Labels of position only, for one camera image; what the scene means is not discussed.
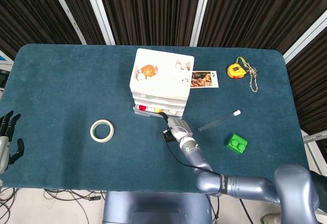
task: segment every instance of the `red ball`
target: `red ball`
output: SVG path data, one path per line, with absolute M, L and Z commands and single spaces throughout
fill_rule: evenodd
M 146 106 L 143 106 L 143 105 L 139 105 L 139 107 L 138 107 L 140 110 L 142 110 L 142 111 L 145 111 L 146 110 Z

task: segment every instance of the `black curtain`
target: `black curtain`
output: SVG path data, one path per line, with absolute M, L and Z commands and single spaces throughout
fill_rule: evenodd
M 198 0 L 103 0 L 116 44 L 190 45 Z
M 87 44 L 106 44 L 89 0 L 65 0 Z
M 327 28 L 287 64 L 297 115 L 309 135 L 327 130 Z M 327 140 L 317 141 L 327 160 Z
M 208 0 L 198 46 L 285 53 L 327 9 L 327 0 Z
M 14 59 L 27 43 L 81 41 L 58 0 L 0 0 L 0 49 Z

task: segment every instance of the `green lego block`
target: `green lego block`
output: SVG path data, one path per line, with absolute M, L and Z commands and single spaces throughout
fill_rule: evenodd
M 242 154 L 246 148 L 247 140 L 237 134 L 233 134 L 226 147 L 233 150 L 237 154 Z

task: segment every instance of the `table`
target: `table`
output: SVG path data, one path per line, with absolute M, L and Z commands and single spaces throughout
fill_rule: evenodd
M 282 55 L 248 48 L 28 44 L 17 54 L 0 114 L 21 113 L 11 151 L 23 138 L 24 156 L 1 176 L 6 187 L 111 191 L 199 192 L 196 176 L 179 165 L 160 133 L 158 117 L 135 115 L 129 80 L 140 47 L 195 57 L 194 70 L 216 70 L 219 88 L 192 89 L 183 119 L 216 172 L 273 180 L 281 164 L 308 168 Z M 228 65 L 243 56 L 258 69 L 233 80 Z M 240 109 L 242 114 L 201 134 L 196 128 Z M 109 119 L 115 134 L 93 141 L 94 121 Z M 98 135 L 105 129 L 99 128 Z M 237 155 L 225 146 L 236 133 L 248 140 Z M 184 160 L 178 145 L 171 147 Z

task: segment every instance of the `yellow object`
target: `yellow object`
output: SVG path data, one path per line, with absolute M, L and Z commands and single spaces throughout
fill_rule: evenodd
M 246 71 L 244 70 L 244 68 L 242 68 L 240 66 L 240 64 L 238 64 L 239 59 L 241 59 L 241 61 L 243 62 L 243 65 L 245 67 L 247 67 L 247 63 L 244 60 L 243 57 L 237 57 L 236 62 L 233 63 L 232 65 L 230 65 L 227 69 L 227 75 L 230 76 L 233 79 L 240 79 L 243 78 L 244 75 L 246 75 Z
M 146 65 L 142 68 L 142 73 L 145 77 L 151 77 L 156 74 L 156 68 L 152 65 Z

